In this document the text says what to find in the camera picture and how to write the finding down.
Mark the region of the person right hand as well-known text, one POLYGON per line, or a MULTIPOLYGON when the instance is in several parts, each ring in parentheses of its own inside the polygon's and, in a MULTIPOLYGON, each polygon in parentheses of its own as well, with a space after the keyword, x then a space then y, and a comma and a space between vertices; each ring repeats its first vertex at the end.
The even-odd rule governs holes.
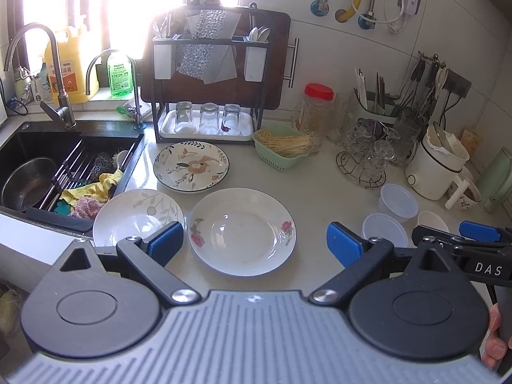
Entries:
POLYGON ((501 322, 502 316, 498 304, 495 303, 490 309, 489 335, 484 344, 484 352, 482 354, 482 362, 488 368, 495 368, 507 354, 508 350, 511 349, 511 340, 505 342, 500 338, 499 329, 501 328, 501 322))

